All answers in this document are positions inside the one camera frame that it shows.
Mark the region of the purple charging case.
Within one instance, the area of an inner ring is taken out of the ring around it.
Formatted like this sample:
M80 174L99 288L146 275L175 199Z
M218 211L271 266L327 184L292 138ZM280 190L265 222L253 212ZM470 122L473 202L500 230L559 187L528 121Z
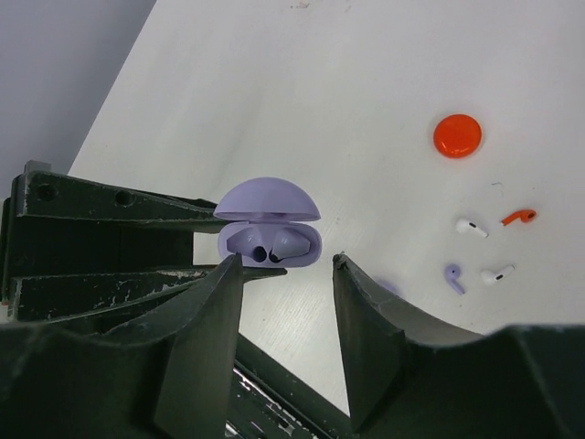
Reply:
M321 218L313 199L294 183L277 177L257 177L231 189L216 206L214 216L228 224L218 234L218 254L225 259L227 239L248 227L261 232L268 258L261 268L301 268L317 262L323 243L320 233L311 223ZM311 242L311 250L304 256L271 262L269 251L275 235L282 229L293 229Z
M377 283L383 286L386 290L390 291L392 294L400 295L400 291L396 285L386 279L377 279Z

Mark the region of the purple earbud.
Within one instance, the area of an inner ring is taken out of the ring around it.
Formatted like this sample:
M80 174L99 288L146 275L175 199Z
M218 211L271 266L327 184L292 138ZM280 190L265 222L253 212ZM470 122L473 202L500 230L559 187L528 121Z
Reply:
M304 256L311 250L311 242L301 233L293 229L279 230L274 239L269 259L271 262L282 262L285 259Z
M459 295L464 295L465 290L459 283L461 267L458 264L450 264L444 270L444 278L447 284Z
M227 250L240 254L245 266L260 266L268 258L261 232L255 227L240 230L228 238Z

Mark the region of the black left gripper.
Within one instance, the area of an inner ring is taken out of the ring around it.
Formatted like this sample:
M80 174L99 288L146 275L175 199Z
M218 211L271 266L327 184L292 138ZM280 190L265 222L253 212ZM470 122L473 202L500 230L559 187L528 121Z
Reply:
M62 321L167 298L211 274L190 267L216 205L46 171L13 180L2 228L8 321Z

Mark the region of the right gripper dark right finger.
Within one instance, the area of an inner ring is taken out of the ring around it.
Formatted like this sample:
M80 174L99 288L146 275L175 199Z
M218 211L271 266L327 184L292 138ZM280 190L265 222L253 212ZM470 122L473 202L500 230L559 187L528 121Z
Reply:
M361 438L581 438L584 328L451 325L333 259L352 430Z

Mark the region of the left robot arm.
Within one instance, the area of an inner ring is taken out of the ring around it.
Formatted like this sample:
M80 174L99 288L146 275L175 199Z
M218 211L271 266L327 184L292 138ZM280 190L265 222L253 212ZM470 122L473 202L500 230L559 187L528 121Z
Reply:
M30 162L1 219L4 438L347 438L334 405L238 332L237 257L193 262L215 204Z

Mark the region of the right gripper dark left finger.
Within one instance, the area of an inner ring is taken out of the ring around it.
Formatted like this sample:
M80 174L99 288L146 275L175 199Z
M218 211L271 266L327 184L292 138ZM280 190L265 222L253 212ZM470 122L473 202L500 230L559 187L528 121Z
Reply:
M151 311L82 335L1 328L4 438L220 438L243 294L238 256Z

